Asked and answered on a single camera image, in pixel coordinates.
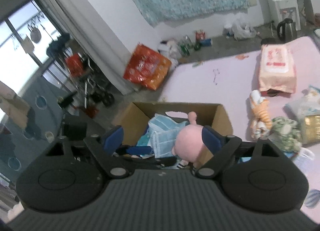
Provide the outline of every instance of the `black kettle handle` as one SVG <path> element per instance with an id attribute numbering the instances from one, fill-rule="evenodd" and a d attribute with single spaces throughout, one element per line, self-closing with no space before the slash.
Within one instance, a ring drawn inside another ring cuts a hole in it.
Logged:
<path id="1" fill-rule="evenodd" d="M 277 34 L 278 34 L 278 37 L 281 41 L 285 41 L 285 32 L 284 32 L 284 26 L 285 26 L 286 22 L 285 21 L 282 21 L 278 24 L 278 27 L 277 27 Z"/>

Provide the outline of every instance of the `black circular motor housing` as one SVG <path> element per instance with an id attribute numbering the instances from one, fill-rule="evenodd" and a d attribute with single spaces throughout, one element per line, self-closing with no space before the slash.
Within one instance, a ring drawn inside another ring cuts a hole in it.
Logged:
<path id="1" fill-rule="evenodd" d="M 265 144 L 257 143 L 260 152 Z M 226 195 L 240 206 L 260 212 L 278 213 L 300 208 L 308 193 L 305 175 L 282 152 L 272 156 L 253 153 L 247 162 L 235 164 L 222 174 Z"/>
<path id="2" fill-rule="evenodd" d="M 28 207 L 42 212 L 65 212 L 81 208 L 96 198 L 104 186 L 94 166 L 79 162 L 67 141 L 56 143 L 20 175 L 16 190 Z"/>

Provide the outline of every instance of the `white curtain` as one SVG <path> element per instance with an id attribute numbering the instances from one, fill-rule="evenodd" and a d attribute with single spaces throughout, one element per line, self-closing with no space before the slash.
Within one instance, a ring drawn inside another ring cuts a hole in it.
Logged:
<path id="1" fill-rule="evenodd" d="M 87 0 L 43 1 L 123 95 L 137 90 L 122 78 L 129 51 Z"/>

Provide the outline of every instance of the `pink plush toy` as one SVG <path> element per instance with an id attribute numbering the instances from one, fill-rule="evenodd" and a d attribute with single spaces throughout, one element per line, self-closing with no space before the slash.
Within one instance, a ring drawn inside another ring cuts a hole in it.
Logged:
<path id="1" fill-rule="evenodd" d="M 190 124 L 181 129 L 172 148 L 173 155 L 178 155 L 187 162 L 196 162 L 204 146 L 202 142 L 203 126 L 197 124 L 196 118 L 195 112 L 188 114 Z"/>

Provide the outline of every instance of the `electric kettle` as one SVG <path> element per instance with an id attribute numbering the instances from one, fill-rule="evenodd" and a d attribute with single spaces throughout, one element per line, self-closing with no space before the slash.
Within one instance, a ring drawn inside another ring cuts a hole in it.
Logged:
<path id="1" fill-rule="evenodd" d="M 291 18 L 286 18 L 278 24 L 277 34 L 281 41 L 291 42 L 297 38 L 296 23 Z"/>

